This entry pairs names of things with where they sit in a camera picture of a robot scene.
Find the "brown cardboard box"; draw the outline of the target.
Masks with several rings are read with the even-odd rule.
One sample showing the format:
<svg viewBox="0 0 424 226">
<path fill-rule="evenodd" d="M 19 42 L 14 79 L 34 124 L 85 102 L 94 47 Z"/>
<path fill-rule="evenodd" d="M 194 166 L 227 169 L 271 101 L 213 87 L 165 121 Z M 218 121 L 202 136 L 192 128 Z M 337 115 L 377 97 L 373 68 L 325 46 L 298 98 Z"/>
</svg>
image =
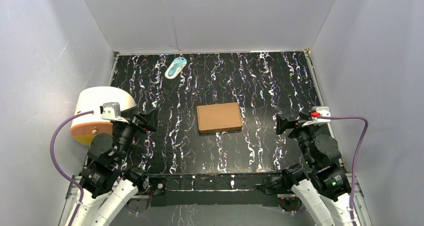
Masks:
<svg viewBox="0 0 424 226">
<path fill-rule="evenodd" d="M 243 128 L 241 109 L 237 102 L 198 105 L 200 134 L 239 131 Z"/>
</svg>

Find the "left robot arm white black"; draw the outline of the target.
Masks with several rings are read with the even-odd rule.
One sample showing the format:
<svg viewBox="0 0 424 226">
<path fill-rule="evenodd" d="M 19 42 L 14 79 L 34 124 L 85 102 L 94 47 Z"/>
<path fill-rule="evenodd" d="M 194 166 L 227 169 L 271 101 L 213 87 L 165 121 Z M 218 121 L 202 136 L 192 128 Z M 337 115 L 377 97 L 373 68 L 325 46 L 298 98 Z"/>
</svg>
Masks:
<svg viewBox="0 0 424 226">
<path fill-rule="evenodd" d="M 137 132 L 157 131 L 158 112 L 127 109 L 122 115 L 117 103 L 101 106 L 101 117 L 112 123 L 112 133 L 100 133 L 90 143 L 87 166 L 76 184 L 78 200 L 66 221 L 69 226 L 108 226 L 133 196 L 152 191 L 144 169 L 123 165 Z"/>
</svg>

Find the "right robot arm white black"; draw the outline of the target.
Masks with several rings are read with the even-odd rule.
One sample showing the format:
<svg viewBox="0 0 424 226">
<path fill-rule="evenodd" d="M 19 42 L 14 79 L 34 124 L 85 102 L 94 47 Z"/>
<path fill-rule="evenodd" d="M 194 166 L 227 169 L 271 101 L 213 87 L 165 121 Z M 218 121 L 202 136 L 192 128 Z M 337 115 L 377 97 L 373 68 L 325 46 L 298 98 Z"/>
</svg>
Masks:
<svg viewBox="0 0 424 226">
<path fill-rule="evenodd" d="M 288 138 L 297 141 L 306 164 L 285 168 L 281 185 L 300 199 L 316 226 L 359 226 L 354 185 L 339 164 L 338 142 L 330 135 L 315 134 L 320 125 L 331 120 L 327 107 L 317 107 L 299 119 L 276 115 L 276 134 L 290 130 Z"/>
</svg>

